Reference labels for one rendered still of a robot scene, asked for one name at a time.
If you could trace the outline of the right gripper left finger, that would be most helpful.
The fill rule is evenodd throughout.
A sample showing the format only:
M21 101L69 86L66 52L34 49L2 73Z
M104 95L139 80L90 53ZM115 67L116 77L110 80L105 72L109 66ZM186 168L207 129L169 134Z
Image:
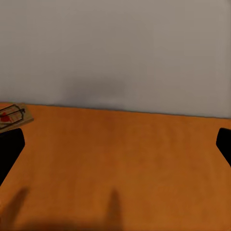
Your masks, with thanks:
M25 147L21 128L0 133L0 185Z

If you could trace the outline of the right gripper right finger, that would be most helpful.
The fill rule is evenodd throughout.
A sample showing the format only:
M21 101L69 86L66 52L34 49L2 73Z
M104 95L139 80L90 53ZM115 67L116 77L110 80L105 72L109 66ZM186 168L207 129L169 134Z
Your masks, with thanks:
M231 166L231 129L219 129L216 145Z

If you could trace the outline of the mousetrap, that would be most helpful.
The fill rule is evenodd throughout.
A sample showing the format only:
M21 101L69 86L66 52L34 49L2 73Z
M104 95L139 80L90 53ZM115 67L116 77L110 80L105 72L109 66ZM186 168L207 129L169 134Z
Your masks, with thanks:
M34 121L27 110L26 104L14 104L0 110L0 133L17 129Z

